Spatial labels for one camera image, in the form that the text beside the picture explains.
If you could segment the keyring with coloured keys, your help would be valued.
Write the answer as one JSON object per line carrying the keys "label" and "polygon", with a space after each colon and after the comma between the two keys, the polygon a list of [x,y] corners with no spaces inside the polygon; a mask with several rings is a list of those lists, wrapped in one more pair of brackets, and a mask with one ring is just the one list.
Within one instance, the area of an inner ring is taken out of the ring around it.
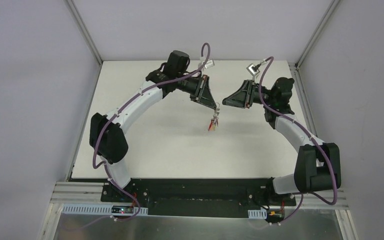
{"label": "keyring with coloured keys", "polygon": [[220,109],[216,108],[213,111],[212,118],[210,119],[210,123],[209,123],[208,129],[207,129],[208,131],[215,131],[216,128],[218,127],[218,125],[219,125],[219,114],[220,114]]}

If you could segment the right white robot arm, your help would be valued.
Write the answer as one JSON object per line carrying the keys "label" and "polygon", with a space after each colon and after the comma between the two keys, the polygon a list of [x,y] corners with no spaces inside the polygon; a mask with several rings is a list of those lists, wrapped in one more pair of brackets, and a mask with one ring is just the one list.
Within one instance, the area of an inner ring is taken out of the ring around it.
{"label": "right white robot arm", "polygon": [[339,147],[312,135],[297,120],[290,106],[294,82],[292,78],[280,77],[268,89],[245,80],[236,92],[222,100],[225,106],[242,109],[262,104],[265,121],[297,152],[294,172],[274,178],[272,186],[264,190],[264,200],[270,205],[282,201],[284,194],[332,190],[337,196],[341,186]]}

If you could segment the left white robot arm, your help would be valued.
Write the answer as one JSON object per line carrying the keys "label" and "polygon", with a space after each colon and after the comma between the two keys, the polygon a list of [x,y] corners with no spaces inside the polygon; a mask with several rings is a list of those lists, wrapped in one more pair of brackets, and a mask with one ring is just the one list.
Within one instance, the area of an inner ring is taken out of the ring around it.
{"label": "left white robot arm", "polygon": [[132,198],[133,189],[128,185],[131,175],[125,156],[129,150],[126,133],[132,124],[152,105],[163,100],[175,90],[188,93],[190,100],[212,110],[217,110],[210,87],[209,76],[203,71],[214,66],[214,61],[202,56],[198,68],[188,72],[190,57],[174,50],[166,62],[151,71],[138,92],[120,107],[106,113],[95,113],[90,120],[89,145],[93,148],[92,166],[104,166],[108,180],[116,185],[113,195],[120,202]]}

